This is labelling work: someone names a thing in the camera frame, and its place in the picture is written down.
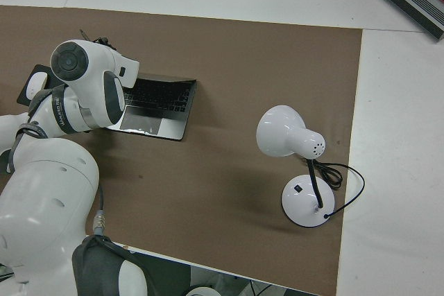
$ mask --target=white desk lamp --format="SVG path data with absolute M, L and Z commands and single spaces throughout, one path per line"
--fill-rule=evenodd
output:
M 256 131 L 259 149 L 272 157 L 298 154 L 307 159 L 310 175 L 293 178 L 282 192 L 285 214 L 297 225 L 317 227 L 328 220 L 334 210 L 330 186 L 315 177 L 313 159 L 322 155 L 325 140 L 308 130 L 302 117 L 286 105 L 272 107 L 261 118 Z

